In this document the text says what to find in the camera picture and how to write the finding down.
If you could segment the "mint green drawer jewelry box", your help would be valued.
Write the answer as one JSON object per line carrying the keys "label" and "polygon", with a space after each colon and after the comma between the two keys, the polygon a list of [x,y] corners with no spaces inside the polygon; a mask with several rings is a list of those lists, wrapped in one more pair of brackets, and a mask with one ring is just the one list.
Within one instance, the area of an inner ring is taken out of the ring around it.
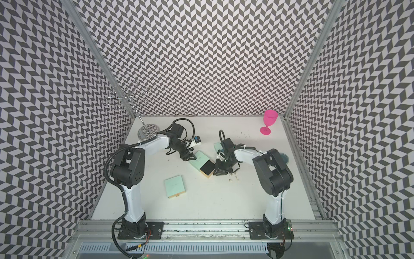
{"label": "mint green drawer jewelry box", "polygon": [[205,177],[210,178],[216,169],[215,163],[202,151],[197,151],[195,157],[196,159],[189,163]]}

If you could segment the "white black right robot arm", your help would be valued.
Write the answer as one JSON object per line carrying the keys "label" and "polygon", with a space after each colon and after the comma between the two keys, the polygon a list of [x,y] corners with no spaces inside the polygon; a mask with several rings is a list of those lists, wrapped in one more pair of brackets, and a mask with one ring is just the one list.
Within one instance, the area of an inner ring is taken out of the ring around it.
{"label": "white black right robot arm", "polygon": [[218,135],[221,147],[217,150],[214,176],[234,174],[238,171],[234,166],[242,163],[252,165],[262,189],[272,196],[263,215],[263,231],[270,239],[286,239],[289,227],[284,215],[283,199],[294,177],[280,152],[274,148],[262,152],[245,144],[236,145],[225,136],[223,130],[219,130]]}

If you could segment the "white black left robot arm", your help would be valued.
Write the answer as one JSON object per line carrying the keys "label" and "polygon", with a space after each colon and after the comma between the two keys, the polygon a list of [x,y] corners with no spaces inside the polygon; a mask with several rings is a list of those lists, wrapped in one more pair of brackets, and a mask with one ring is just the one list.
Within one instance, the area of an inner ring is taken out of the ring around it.
{"label": "white black left robot arm", "polygon": [[141,204],[141,181],[144,177],[146,156],[164,149],[177,152],[183,161],[196,160],[191,143],[198,140],[195,125],[187,118],[174,120],[166,129],[157,131],[148,140],[135,144],[123,144],[115,151],[104,166],[108,183],[118,188],[122,195],[125,211],[115,220],[113,231],[118,239],[149,239],[151,229],[146,223],[146,214]]}

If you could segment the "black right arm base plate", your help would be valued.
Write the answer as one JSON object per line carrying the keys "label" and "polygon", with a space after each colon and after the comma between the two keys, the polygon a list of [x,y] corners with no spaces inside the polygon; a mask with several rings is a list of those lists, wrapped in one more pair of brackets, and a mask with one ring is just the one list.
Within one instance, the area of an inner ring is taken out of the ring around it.
{"label": "black right arm base plate", "polygon": [[271,225],[263,221],[245,221],[244,225],[249,229],[251,240],[293,240],[294,233],[291,221]]}

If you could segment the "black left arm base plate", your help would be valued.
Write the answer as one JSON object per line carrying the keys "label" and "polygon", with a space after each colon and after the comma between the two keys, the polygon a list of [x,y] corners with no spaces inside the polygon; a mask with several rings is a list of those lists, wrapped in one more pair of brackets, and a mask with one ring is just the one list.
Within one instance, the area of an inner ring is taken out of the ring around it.
{"label": "black left arm base plate", "polygon": [[149,238],[150,240],[160,240],[165,223],[161,221],[132,223],[125,221],[121,224],[118,239],[119,240],[141,240]]}

